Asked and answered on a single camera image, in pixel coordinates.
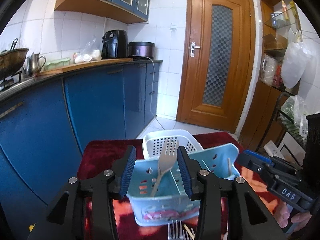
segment black countertop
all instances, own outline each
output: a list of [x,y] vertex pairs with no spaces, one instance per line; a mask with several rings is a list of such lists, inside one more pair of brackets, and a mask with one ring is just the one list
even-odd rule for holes
[[[134,60],[134,61],[129,61],[129,62],[122,62],[122,63],[110,63],[110,64],[104,64],[100,66],[92,66],[92,67],[86,67],[86,68],[81,68],[77,70],[71,70],[69,72],[65,73],[59,73],[59,74],[51,74],[51,75],[46,75],[46,76],[39,76],[39,77],[32,77],[29,79],[26,79],[22,81],[21,83],[14,85],[10,87],[9,89],[0,92],[0,104],[7,99],[14,98],[16,95],[28,91],[29,89],[32,89],[34,87],[44,85],[47,82],[51,82],[53,80],[61,79],[67,77],[67,76],[72,76],[81,72],[85,71],[90,71],[93,69],[99,69],[99,68],[110,68],[110,67],[117,67],[117,66],[126,66],[126,65],[132,65],[132,64],[150,64],[150,60]],[[162,60],[154,60],[154,63],[162,63]]]

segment wok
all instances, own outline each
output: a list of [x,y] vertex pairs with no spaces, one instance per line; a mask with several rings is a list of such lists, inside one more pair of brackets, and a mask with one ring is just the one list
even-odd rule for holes
[[9,51],[5,50],[0,54],[0,80],[17,73],[26,60],[29,49],[14,49],[17,41],[15,39],[12,42]]

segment air fryer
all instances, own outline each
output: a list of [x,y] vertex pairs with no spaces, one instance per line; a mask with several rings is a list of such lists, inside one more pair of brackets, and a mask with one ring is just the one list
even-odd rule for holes
[[108,31],[104,34],[102,43],[102,59],[128,57],[128,36],[126,31]]

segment red cloth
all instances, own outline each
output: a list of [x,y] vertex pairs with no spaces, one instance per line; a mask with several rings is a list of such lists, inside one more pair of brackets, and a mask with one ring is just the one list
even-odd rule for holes
[[[194,137],[204,149],[223,145],[226,143],[233,143],[239,149],[240,153],[244,150],[243,147],[226,132],[199,134],[194,135]],[[89,179],[95,177],[100,172],[106,169],[111,169],[113,162],[123,156],[129,145],[135,146],[137,151],[137,159],[143,159],[142,140],[113,140],[90,142],[84,150],[84,155],[78,170],[77,177],[79,179]],[[235,166],[272,212],[277,206],[278,199],[271,193],[267,192],[266,186],[260,180],[259,175],[244,167],[239,166],[237,163],[235,163]],[[167,226],[140,227],[136,224],[129,199],[127,197],[124,197],[124,199],[121,201],[113,201],[113,204],[120,240],[166,239],[168,234]],[[225,206],[226,203],[223,199],[221,217],[222,233],[225,233],[227,229],[228,216]],[[87,239],[90,238],[90,215],[91,202],[88,202],[86,220],[86,228],[88,229],[86,236]],[[185,223],[196,229],[197,217],[189,219],[185,221]]]

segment metal screw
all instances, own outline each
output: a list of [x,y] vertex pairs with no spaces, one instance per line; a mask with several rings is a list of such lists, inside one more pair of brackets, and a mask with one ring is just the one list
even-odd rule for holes
[[70,184],[74,184],[74,183],[76,183],[77,182],[77,178],[76,177],[72,177],[72,178],[70,178],[69,180],[68,180],[68,182],[70,183]]
[[245,179],[242,178],[242,177],[237,177],[236,178],[236,182],[240,183],[240,184],[243,184],[245,182]]
[[105,170],[105,171],[103,172],[103,174],[106,175],[106,176],[111,176],[112,173],[113,173],[112,170]]
[[208,176],[209,175],[209,171],[207,171],[207,170],[201,170],[201,171],[199,171],[199,173],[202,176]]

